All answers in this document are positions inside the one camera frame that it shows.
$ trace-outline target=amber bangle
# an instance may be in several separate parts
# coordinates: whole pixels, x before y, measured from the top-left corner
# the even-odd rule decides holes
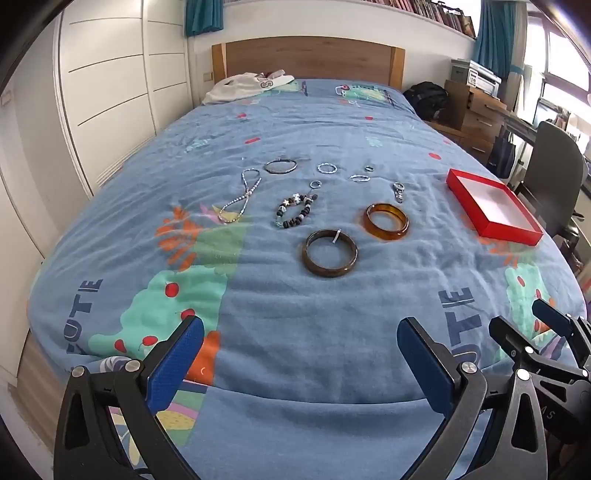
[[[378,227],[371,219],[371,214],[375,212],[391,213],[402,222],[400,230],[384,230]],[[408,232],[408,217],[404,212],[389,203],[374,203],[370,205],[363,216],[363,226],[373,236],[381,238],[382,240],[397,240],[402,238]]]
[[[308,256],[308,249],[310,245],[319,238],[325,236],[334,238],[336,241],[345,242],[347,246],[351,249],[351,253],[353,256],[351,258],[351,261],[349,261],[349,263],[346,264],[344,267],[324,268],[320,265],[315,264]],[[350,272],[351,270],[353,270],[353,267],[355,266],[355,262],[357,261],[357,255],[358,250],[357,245],[355,245],[355,242],[351,240],[351,237],[349,235],[345,235],[340,230],[319,230],[317,232],[314,232],[306,239],[306,243],[304,243],[304,246],[301,249],[301,258],[304,261],[304,265],[306,266],[306,268],[310,270],[313,274],[319,275],[321,277],[340,277],[341,275],[345,275],[346,273]]]

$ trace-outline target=bed headboard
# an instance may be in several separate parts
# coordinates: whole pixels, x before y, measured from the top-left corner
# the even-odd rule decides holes
[[[295,78],[361,80],[402,88],[403,48],[336,37],[253,38],[212,46],[213,80],[285,70]]]

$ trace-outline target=row of books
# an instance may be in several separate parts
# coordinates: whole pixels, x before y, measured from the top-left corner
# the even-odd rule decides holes
[[[451,8],[443,2],[434,3],[430,0],[366,0],[380,5],[406,10],[458,30],[469,37],[476,38],[471,17],[466,17],[462,10]]]

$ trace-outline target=open red box lid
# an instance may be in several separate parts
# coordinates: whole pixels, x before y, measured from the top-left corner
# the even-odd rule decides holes
[[[446,183],[480,236],[533,246],[544,235],[537,220],[504,183],[453,168]]]

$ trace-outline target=bed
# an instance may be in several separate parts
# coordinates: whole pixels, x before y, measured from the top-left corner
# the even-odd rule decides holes
[[[416,317],[458,360],[481,368],[510,368],[488,336],[497,315],[545,356],[571,361],[531,303],[542,298],[583,316],[573,274],[547,235],[536,247],[478,237],[445,179],[449,168],[493,176],[422,122],[397,90],[403,50],[275,37],[214,46],[212,56],[216,80],[279,68],[296,80],[196,108],[98,193],[31,290],[33,337],[21,362],[30,367],[19,374],[24,403],[43,405],[51,397],[43,388],[58,398],[76,365],[111,371],[144,358],[196,314],[203,347],[157,416],[201,478],[391,479],[442,420],[397,347],[401,319]],[[296,159],[297,168],[263,170],[279,156]],[[325,162],[337,173],[320,174]],[[224,223],[220,209],[243,194],[247,168],[260,170],[261,183],[244,216]],[[371,180],[356,183],[354,174]],[[322,187],[311,213],[296,228],[278,228],[277,205],[308,193],[313,180]],[[410,229],[386,242],[364,230],[361,216],[372,203],[395,202],[395,181],[405,185]],[[238,209],[221,215],[232,220]],[[323,228],[355,240],[350,274],[321,278],[304,268],[301,244]],[[340,254],[330,242],[317,252],[328,263]],[[31,367],[27,351],[47,361],[51,386],[38,385],[35,371],[50,373]],[[29,411],[34,417],[35,407]],[[111,413],[132,464],[141,466],[124,419]],[[46,436],[55,418],[36,420]],[[467,468],[485,424],[483,416],[451,478]]]

